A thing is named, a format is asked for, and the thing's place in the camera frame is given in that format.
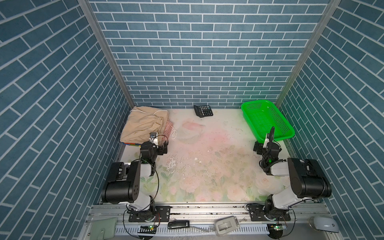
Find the rainbow striped shorts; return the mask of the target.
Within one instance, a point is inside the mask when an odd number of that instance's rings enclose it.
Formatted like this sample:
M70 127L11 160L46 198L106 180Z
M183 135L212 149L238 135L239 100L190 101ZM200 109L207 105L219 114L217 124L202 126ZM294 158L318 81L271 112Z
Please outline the rainbow striped shorts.
M127 145L127 146L138 146L138 147L141 146L141 144L136 144L136 143L123 143L122 142L122 144Z

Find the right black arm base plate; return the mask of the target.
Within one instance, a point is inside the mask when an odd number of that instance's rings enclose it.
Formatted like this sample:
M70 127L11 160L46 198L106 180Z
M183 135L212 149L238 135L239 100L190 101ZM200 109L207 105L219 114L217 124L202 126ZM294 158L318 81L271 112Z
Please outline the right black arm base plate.
M277 222L280 220L288 222L291 220L288 210L272 208L267 211L266 207L261 204L248 204L245 208L249 212L252 222Z

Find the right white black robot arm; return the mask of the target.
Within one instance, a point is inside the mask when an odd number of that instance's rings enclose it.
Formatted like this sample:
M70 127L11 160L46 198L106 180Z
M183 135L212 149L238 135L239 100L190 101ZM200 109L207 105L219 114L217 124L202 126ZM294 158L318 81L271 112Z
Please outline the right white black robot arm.
M290 186L268 196L264 213L287 212L289 208L307 200L328 198L332 187L316 160L298 158L279 159L281 147L274 142L255 142L254 152L262 156L259 165L268 176L288 177Z

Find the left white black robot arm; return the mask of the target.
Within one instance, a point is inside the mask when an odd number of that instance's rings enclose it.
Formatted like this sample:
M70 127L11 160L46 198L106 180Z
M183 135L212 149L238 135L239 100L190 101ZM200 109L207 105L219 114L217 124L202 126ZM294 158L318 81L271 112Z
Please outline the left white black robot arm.
M137 214L154 214L155 198L140 191L141 178L159 175L156 170L157 156L168 153L169 141L162 146L150 141L141 145L139 158L130 163L112 163L102 189L104 203L124 204Z

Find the pink shorts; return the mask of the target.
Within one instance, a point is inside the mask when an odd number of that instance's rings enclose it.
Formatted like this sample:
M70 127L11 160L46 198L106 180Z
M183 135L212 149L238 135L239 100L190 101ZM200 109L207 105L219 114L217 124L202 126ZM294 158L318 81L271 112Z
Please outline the pink shorts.
M174 124L170 120L167 120L163 135L169 139L175 139L177 134L178 131L174 128Z

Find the green plastic basket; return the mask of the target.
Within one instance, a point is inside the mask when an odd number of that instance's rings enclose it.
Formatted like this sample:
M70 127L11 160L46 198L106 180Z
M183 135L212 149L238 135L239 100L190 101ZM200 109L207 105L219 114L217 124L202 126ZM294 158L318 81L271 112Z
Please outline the green plastic basket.
M295 136L295 130L274 103L268 100L245 102L241 105L243 116L259 143L275 128L274 140L282 141Z

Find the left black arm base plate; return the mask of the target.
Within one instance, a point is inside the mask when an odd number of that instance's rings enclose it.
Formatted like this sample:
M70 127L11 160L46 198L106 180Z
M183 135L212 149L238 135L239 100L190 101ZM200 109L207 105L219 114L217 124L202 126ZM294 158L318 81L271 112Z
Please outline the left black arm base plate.
M170 206L152 206L148 210L134 211L129 214L130 223L144 222L169 222L171 207Z

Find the beige shorts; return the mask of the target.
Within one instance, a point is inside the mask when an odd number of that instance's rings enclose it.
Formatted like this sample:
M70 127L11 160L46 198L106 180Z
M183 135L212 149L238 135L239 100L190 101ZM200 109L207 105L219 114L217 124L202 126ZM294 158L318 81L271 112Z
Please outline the beige shorts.
M169 111L152 107L134 107L122 130L120 141L124 144L142 144L150 133L164 135Z

